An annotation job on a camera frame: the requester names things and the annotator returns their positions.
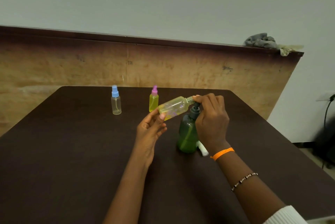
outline bracelet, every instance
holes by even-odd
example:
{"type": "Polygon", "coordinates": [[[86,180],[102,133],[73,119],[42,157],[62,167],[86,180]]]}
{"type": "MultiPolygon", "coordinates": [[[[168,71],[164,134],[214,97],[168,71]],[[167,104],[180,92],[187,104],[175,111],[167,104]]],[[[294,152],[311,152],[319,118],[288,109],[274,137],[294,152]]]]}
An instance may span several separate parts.
{"type": "Polygon", "coordinates": [[[228,149],[224,149],[224,150],[222,150],[222,151],[220,151],[220,152],[214,154],[214,156],[211,156],[211,158],[212,158],[213,160],[216,161],[221,155],[223,155],[223,154],[225,154],[225,153],[228,153],[228,152],[230,152],[230,151],[233,151],[233,152],[234,152],[234,149],[233,149],[232,147],[230,147],[230,148],[228,148],[228,149]]]}
{"type": "Polygon", "coordinates": [[[258,174],[257,174],[257,173],[252,173],[252,174],[249,174],[249,175],[243,177],[242,180],[240,180],[237,184],[235,184],[235,185],[233,186],[233,188],[232,188],[232,192],[234,191],[234,189],[235,189],[239,184],[241,184],[244,180],[247,180],[249,177],[252,177],[253,175],[258,175],[258,174]]]}

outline orange thread bracelet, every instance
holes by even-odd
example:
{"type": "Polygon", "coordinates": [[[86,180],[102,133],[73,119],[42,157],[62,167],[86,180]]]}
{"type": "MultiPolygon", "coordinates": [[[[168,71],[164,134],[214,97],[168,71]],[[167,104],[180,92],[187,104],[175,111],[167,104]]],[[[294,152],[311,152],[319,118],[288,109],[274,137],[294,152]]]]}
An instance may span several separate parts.
{"type": "Polygon", "coordinates": [[[211,156],[211,158],[216,161],[221,155],[224,155],[225,153],[228,153],[230,151],[234,152],[234,149],[232,147],[230,147],[228,149],[224,149],[224,150],[214,154],[214,156],[211,156]]]}

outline plywood board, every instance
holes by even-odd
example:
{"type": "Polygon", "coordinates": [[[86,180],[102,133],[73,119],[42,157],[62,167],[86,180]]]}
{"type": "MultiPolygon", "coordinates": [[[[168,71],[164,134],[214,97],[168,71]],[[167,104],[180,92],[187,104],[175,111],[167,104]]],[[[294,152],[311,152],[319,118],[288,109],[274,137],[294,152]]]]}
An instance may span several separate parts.
{"type": "Polygon", "coordinates": [[[298,57],[0,35],[0,134],[61,86],[229,89],[268,118],[298,57]]]}

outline dark wooden ledge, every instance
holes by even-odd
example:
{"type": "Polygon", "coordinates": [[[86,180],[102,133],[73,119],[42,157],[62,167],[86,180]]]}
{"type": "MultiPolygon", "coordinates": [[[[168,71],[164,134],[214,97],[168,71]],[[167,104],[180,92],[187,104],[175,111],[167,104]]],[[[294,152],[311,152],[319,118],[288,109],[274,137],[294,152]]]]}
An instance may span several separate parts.
{"type": "MultiPolygon", "coordinates": [[[[2,25],[0,25],[0,34],[35,35],[35,36],[53,37],[53,38],[112,41],[112,42],[148,44],[148,45],[159,45],[159,46],[169,46],[169,47],[212,49],[212,50],[222,50],[226,52],[280,55],[280,52],[277,49],[255,48],[255,47],[246,47],[246,46],[240,46],[240,45],[143,38],[143,37],[135,37],[135,36],[99,34],[99,33],[80,32],[80,31],[59,31],[59,30],[12,27],[12,26],[2,26],[2,25]]],[[[295,51],[295,52],[291,52],[289,56],[301,57],[303,56],[303,54],[304,54],[303,52],[295,51]]]]}

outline bottle with pink cap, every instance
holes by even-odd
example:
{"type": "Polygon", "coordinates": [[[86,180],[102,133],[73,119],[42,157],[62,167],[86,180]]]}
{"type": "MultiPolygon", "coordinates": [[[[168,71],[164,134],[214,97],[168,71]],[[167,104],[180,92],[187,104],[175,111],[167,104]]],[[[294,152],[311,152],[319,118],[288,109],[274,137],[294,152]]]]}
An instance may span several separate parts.
{"type": "Polygon", "coordinates": [[[158,91],[157,86],[153,86],[149,98],[149,112],[155,110],[157,107],[158,107],[158,91]]]}

